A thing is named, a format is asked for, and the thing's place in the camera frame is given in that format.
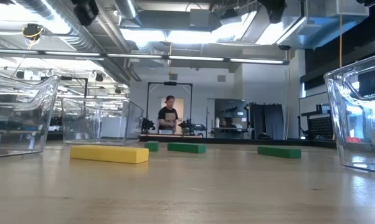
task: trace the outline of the doorway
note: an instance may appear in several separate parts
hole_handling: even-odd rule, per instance
[[[161,108],[166,106],[166,98],[161,99]],[[176,110],[178,114],[178,120],[176,121],[176,130],[175,134],[182,134],[182,128],[179,127],[178,125],[182,123],[183,121],[183,109],[184,109],[184,100],[183,98],[175,98],[175,103],[174,103],[174,109]]]

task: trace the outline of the green block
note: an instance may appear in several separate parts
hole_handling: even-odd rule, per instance
[[[148,141],[145,143],[145,148],[149,149],[150,152],[157,152],[158,144],[158,141]]]
[[[279,147],[258,147],[258,154],[277,156],[287,159],[301,159],[301,149],[284,149]]]
[[[207,147],[203,144],[168,143],[169,151],[205,153]]]

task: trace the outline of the person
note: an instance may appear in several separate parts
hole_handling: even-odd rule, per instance
[[[221,128],[236,128],[236,125],[232,124],[232,118],[222,118]]]
[[[174,109],[174,96],[166,97],[166,106],[158,112],[158,124],[159,130],[176,130],[176,120],[178,119],[178,113]]]
[[[236,128],[236,125],[232,124],[232,118],[222,118],[221,119],[221,125],[219,126],[221,128]],[[232,133],[236,130],[233,129],[222,129],[222,133]]]

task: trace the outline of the clear plastic bin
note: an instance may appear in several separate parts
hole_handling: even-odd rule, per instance
[[[62,117],[66,144],[122,146],[139,141],[143,109],[131,101],[65,98]]]
[[[339,158],[375,171],[375,56],[325,75]]]
[[[0,156],[44,150],[59,81],[33,85],[0,76]]]

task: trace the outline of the wooden block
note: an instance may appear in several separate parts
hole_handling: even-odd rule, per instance
[[[71,146],[71,159],[138,164],[149,160],[149,149],[121,146]]]
[[[169,151],[205,153],[207,147],[203,144],[168,143],[167,148]]]
[[[157,152],[158,144],[158,141],[148,141],[145,143],[145,148],[149,149],[150,152]]]
[[[258,147],[258,154],[276,156],[287,159],[301,159],[301,149],[285,149],[280,147]]]

